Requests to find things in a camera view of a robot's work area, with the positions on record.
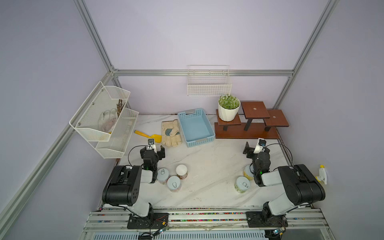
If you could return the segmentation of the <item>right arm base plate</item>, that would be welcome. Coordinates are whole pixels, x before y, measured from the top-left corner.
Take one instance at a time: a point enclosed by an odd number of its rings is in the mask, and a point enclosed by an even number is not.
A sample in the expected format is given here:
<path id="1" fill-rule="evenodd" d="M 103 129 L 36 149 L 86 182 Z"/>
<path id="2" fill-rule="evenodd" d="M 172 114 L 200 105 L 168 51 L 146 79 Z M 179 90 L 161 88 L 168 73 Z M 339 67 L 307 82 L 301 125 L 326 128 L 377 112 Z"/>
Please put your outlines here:
<path id="1" fill-rule="evenodd" d="M 285 216 L 265 215 L 263 212 L 246 212 L 249 228 L 281 228 L 287 227 Z"/>

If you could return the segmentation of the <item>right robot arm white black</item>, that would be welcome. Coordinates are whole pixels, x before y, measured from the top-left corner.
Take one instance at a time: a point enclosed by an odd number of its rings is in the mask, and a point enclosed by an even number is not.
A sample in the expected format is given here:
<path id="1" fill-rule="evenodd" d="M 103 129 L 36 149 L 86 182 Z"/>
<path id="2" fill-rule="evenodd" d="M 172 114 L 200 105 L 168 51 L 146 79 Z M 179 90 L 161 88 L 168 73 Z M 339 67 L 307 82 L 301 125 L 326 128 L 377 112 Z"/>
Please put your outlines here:
<path id="1" fill-rule="evenodd" d="M 286 214 L 300 206 L 323 201 L 326 192 L 309 169 L 303 165 L 277 167 L 270 170 L 271 156 L 266 140 L 258 139 L 256 147 L 246 143 L 243 154 L 252 163 L 248 167 L 259 187 L 282 185 L 285 192 L 263 204 L 260 212 L 246 212 L 250 227 L 278 227 L 286 223 Z"/>

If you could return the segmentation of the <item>white mesh two-tier rack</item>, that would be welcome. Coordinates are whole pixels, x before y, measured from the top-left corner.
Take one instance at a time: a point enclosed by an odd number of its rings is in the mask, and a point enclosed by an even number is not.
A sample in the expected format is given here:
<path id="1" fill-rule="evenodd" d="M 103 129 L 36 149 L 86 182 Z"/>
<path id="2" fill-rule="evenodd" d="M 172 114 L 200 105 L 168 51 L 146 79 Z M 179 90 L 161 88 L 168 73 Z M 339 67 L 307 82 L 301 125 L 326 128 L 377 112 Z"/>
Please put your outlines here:
<path id="1" fill-rule="evenodd" d="M 121 159 L 139 112 L 128 106 L 130 92 L 99 82 L 69 125 L 104 159 Z"/>

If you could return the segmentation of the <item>pull-tab can middle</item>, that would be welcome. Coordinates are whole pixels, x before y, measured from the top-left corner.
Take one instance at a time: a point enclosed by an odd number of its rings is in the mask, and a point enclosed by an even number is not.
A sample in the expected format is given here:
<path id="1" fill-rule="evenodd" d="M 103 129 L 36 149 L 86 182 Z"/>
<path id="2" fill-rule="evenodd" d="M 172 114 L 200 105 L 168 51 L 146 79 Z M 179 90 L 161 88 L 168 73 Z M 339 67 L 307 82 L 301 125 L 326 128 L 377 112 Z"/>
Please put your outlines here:
<path id="1" fill-rule="evenodd" d="M 161 168 L 158 170 L 157 172 L 157 181 L 160 183 L 160 184 L 167 184 L 167 181 L 170 177 L 170 172 L 168 169 L 166 168 Z"/>

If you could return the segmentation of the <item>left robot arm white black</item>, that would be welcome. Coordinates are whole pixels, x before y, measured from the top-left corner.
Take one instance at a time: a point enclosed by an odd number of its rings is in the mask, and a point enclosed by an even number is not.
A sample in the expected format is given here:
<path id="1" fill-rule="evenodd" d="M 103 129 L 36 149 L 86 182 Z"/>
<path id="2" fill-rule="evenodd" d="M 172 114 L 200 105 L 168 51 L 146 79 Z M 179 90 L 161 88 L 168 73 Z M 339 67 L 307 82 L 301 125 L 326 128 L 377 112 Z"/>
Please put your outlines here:
<path id="1" fill-rule="evenodd" d="M 158 176 L 158 162 L 166 157 L 165 148 L 155 145 L 140 150 L 143 164 L 140 166 L 114 167 L 102 193 L 102 201 L 114 207 L 129 210 L 140 218 L 153 214 L 153 207 L 139 196 L 141 183 L 153 184 Z"/>

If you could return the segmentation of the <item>can with yellow label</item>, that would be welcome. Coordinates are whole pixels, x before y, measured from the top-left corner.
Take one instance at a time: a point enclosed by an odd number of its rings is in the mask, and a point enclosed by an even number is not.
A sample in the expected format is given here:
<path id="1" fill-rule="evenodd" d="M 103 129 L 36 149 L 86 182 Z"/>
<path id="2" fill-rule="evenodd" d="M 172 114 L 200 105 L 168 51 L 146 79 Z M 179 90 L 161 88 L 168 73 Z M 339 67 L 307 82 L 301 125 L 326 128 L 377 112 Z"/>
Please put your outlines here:
<path id="1" fill-rule="evenodd" d="M 254 179 L 254 168 L 253 164 L 247 165 L 244 168 L 243 176 L 247 178 L 249 181 Z"/>

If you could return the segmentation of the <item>beige work gloves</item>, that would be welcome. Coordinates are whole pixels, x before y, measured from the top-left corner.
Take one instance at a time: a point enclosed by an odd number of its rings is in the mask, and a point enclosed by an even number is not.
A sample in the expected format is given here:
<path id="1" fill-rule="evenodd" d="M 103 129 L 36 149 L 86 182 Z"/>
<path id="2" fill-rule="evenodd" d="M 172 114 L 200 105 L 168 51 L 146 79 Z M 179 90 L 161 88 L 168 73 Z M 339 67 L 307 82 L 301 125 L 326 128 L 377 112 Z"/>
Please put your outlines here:
<path id="1" fill-rule="evenodd" d="M 162 122 L 161 144 L 167 147 L 177 147 L 182 144 L 180 125 L 178 120 Z"/>

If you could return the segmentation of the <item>green label can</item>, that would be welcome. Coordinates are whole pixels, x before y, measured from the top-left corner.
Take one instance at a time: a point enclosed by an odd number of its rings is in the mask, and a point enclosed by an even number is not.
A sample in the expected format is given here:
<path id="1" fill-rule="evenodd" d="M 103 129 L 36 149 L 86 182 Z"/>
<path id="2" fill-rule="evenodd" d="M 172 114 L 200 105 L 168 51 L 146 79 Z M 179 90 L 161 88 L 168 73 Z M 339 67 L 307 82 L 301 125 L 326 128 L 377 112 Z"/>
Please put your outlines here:
<path id="1" fill-rule="evenodd" d="M 250 181 L 246 177 L 238 177 L 234 187 L 238 193 L 243 194 L 250 188 Z"/>

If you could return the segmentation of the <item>yellow plastic scoop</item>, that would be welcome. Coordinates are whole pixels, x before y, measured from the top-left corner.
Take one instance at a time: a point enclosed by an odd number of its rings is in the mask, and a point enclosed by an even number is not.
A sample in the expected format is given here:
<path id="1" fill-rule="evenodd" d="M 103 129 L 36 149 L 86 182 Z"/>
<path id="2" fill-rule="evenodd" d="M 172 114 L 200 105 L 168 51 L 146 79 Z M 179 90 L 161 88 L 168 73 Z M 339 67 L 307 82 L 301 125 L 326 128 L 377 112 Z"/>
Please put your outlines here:
<path id="1" fill-rule="evenodd" d="M 154 134 L 154 135 L 149 136 L 149 135 L 147 135 L 145 133 L 142 133 L 142 132 L 140 132 L 138 130 L 135 130 L 135 134 L 137 134 L 139 136 L 142 136 L 142 137 L 146 137 L 148 139 L 154 139 L 154 141 L 156 143 L 161 143 L 162 142 L 162 136 L 161 135 Z"/>

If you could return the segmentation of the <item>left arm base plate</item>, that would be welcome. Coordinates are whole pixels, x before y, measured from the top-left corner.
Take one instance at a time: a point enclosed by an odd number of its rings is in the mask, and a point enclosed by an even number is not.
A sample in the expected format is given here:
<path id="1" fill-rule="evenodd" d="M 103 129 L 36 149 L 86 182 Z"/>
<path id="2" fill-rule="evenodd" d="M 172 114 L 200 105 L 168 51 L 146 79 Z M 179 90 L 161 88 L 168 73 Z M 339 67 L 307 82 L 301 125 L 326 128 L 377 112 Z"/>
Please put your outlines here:
<path id="1" fill-rule="evenodd" d="M 147 217 L 130 216 L 127 229 L 158 230 L 168 226 L 169 213 L 149 213 Z"/>

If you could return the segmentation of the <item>aluminium front rail frame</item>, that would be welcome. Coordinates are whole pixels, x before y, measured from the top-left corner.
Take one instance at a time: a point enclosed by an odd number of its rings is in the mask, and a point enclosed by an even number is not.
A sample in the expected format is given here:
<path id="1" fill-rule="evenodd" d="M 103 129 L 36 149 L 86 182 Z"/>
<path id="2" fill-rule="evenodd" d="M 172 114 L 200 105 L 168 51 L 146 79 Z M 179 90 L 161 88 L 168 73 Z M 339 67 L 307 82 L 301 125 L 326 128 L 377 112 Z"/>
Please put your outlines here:
<path id="1" fill-rule="evenodd" d="M 104 206 L 90 213 L 82 240 L 334 240 L 319 209 L 301 208 L 286 215 L 287 227 L 249 228 L 249 209 L 156 209 L 169 213 L 168 226 L 158 230 L 127 229 L 131 213 Z"/>

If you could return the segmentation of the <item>yellow spray bottle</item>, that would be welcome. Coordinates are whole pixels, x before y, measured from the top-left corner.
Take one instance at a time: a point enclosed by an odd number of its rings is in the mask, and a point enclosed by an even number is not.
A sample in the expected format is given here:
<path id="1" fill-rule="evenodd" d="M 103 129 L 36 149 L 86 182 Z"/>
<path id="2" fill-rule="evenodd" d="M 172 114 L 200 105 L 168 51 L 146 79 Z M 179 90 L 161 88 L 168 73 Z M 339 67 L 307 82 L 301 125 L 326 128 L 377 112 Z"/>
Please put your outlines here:
<path id="1" fill-rule="evenodd" d="M 320 183 L 323 182 L 325 185 L 328 184 L 328 175 L 327 175 L 326 168 L 324 165 L 320 165 L 319 175 L 316 176 L 316 179 Z"/>

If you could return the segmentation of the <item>light blue plastic basket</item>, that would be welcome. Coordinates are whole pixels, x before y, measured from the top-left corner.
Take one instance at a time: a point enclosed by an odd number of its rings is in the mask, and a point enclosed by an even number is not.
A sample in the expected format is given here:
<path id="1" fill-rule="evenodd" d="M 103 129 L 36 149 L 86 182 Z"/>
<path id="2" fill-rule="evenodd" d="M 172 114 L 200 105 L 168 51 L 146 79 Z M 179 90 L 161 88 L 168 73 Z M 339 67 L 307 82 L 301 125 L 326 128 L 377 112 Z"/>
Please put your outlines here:
<path id="1" fill-rule="evenodd" d="M 187 147 L 196 147 L 212 142 L 215 132 L 202 108 L 178 113 L 179 122 Z"/>

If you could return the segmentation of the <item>brown wooden tiered stand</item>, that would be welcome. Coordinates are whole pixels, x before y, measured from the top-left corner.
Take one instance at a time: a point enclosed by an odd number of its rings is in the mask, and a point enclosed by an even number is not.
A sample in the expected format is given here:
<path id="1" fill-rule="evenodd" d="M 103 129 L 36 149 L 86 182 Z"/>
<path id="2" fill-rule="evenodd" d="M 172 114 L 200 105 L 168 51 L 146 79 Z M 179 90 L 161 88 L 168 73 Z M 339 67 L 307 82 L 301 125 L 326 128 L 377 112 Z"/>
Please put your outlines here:
<path id="1" fill-rule="evenodd" d="M 244 123 L 240 119 L 238 109 L 226 110 L 221 106 L 216 109 L 215 134 L 217 139 L 278 140 L 280 137 L 277 128 L 290 126 L 282 110 L 269 110 L 264 102 L 243 101 L 240 107 L 247 120 Z"/>

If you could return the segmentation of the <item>white lid can orange label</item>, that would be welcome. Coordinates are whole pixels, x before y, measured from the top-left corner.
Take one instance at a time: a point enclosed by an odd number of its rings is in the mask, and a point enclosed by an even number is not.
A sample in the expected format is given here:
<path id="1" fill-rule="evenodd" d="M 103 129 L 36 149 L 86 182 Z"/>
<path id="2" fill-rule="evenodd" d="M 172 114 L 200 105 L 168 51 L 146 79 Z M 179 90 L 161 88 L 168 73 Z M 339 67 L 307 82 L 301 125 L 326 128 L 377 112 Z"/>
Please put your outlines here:
<path id="1" fill-rule="evenodd" d="M 177 176 L 183 180 L 188 176 L 188 168 L 186 165 L 178 165 L 176 167 L 176 174 Z"/>

